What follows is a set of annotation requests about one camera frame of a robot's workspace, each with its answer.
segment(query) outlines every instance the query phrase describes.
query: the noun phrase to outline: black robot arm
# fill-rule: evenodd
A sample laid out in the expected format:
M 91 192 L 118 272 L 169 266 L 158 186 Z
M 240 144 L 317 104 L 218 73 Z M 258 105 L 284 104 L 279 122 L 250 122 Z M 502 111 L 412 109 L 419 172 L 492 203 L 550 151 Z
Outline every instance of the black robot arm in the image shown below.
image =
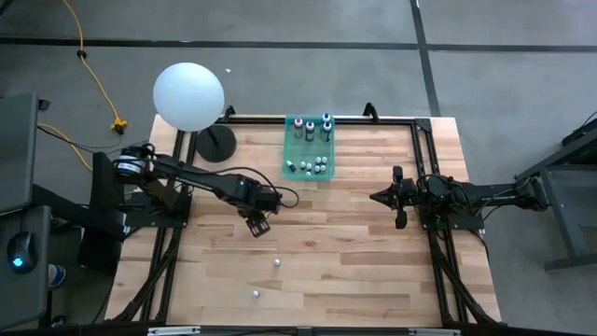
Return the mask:
M 282 194 L 272 186 L 245 175 L 211 173 L 167 155 L 156 155 L 154 150 L 152 145 L 127 147 L 114 164 L 118 180 L 138 186 L 160 214 L 176 216 L 180 212 L 180 193 L 160 182 L 171 178 L 210 191 L 219 200 L 236 206 L 255 237 L 270 230 L 265 213 L 277 214 L 282 204 Z
M 422 217 L 433 219 L 428 222 L 460 222 L 461 229 L 476 229 L 479 223 L 482 226 L 479 214 L 486 206 L 516 205 L 535 211 L 548 208 L 547 196 L 536 178 L 486 186 L 458 182 L 444 175 L 425 175 L 414 181 L 404 178 L 399 166 L 394 167 L 390 188 L 369 198 L 397 210 L 397 229 L 407 225 L 405 206 L 414 206 Z

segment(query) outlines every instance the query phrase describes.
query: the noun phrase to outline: gray floor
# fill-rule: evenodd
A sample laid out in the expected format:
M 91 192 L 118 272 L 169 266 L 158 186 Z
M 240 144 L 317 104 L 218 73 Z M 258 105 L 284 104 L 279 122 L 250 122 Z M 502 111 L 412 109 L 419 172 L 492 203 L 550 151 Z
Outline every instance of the gray floor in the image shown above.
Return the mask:
M 236 41 L 416 42 L 408 0 L 71 0 L 85 36 Z M 597 2 L 420 0 L 429 43 L 597 44 Z M 61 1 L 20 0 L 0 34 L 76 36 Z M 88 48 L 89 62 L 131 127 L 123 144 L 148 138 L 153 80 L 170 63 L 212 69 L 238 113 L 355 115 L 371 101 L 384 115 L 429 116 L 416 51 L 329 49 Z M 0 95 L 37 91 L 52 102 L 40 118 L 73 140 L 110 145 L 113 121 L 76 48 L 0 46 Z M 470 179 L 504 183 L 558 147 L 597 109 L 597 55 L 431 52 L 442 116 L 456 117 Z M 87 202 L 90 174 L 71 149 L 40 134 L 35 181 Z M 500 209 L 487 241 L 505 322 L 594 333 L 597 268 L 543 272 L 564 257 L 550 212 Z M 57 303 L 89 322 L 105 279 Z

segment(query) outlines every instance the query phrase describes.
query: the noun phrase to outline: wooden tabletop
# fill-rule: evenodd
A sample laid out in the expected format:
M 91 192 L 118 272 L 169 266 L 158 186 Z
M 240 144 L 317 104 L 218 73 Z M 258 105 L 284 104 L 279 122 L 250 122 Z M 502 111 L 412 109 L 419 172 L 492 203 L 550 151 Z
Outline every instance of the wooden tabletop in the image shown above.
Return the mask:
M 466 181 L 455 120 L 432 119 L 432 125 L 441 173 Z M 274 184 L 295 189 L 300 204 L 270 216 L 271 231 L 256 239 L 234 207 L 195 190 L 176 263 L 169 324 L 441 324 L 429 245 L 417 216 L 407 209 L 409 225 L 397 231 L 396 212 L 368 198 L 390 186 L 394 165 L 403 167 L 405 177 L 416 176 L 409 128 L 338 126 L 336 175 L 328 183 L 282 179 L 284 133 L 280 125 L 231 129 L 238 140 L 232 158 L 209 163 L 197 155 L 194 165 L 207 170 L 256 168 Z M 156 117 L 150 142 L 158 152 L 172 154 L 175 134 L 174 128 Z M 185 157 L 184 149 L 181 158 Z M 284 200 L 290 203 L 292 194 L 286 192 Z M 124 243 L 106 318 L 120 313 L 146 280 L 155 235 L 155 229 L 141 229 Z M 487 313 L 499 320 L 482 244 L 468 231 L 456 231 L 454 242 L 463 281 Z M 273 266 L 275 259 L 282 262 L 280 267 Z M 446 289 L 452 315 L 456 315 L 452 288 Z M 257 299 L 254 290 L 260 292 Z M 159 298 L 156 295 L 154 313 Z

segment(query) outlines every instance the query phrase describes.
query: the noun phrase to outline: white sphere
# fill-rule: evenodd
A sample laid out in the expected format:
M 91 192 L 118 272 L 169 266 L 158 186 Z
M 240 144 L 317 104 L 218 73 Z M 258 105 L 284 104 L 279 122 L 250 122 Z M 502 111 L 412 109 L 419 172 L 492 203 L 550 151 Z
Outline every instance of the white sphere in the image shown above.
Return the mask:
M 170 125 L 193 132 L 211 126 L 224 109 L 224 89 L 217 77 L 195 63 L 170 65 L 156 79 L 153 104 Z

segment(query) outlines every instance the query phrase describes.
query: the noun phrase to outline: green plastic tray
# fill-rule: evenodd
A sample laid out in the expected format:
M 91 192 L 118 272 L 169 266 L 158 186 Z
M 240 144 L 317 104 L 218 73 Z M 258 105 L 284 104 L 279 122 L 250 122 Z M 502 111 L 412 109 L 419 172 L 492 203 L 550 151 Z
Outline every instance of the green plastic tray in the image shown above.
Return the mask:
M 334 142 L 336 141 L 335 131 L 336 124 L 332 118 L 332 132 L 329 135 L 329 141 L 325 142 L 321 138 L 321 129 L 323 121 L 322 116 L 286 116 L 285 121 L 285 140 L 284 140 L 284 159 L 282 161 L 282 175 L 286 180 L 292 181 L 329 181 L 334 176 L 335 158 L 334 158 Z M 305 127 L 303 126 L 302 136 L 297 138 L 295 136 L 295 119 L 302 118 L 304 124 L 307 121 L 312 121 L 315 124 L 315 137 L 313 141 L 305 140 Z M 311 175 L 307 176 L 306 170 L 300 169 L 300 163 L 305 161 L 315 166 L 316 157 L 327 157 L 326 172 L 323 174 L 315 174 L 311 171 Z M 291 161 L 296 167 L 297 171 L 292 172 L 286 165 L 286 161 Z

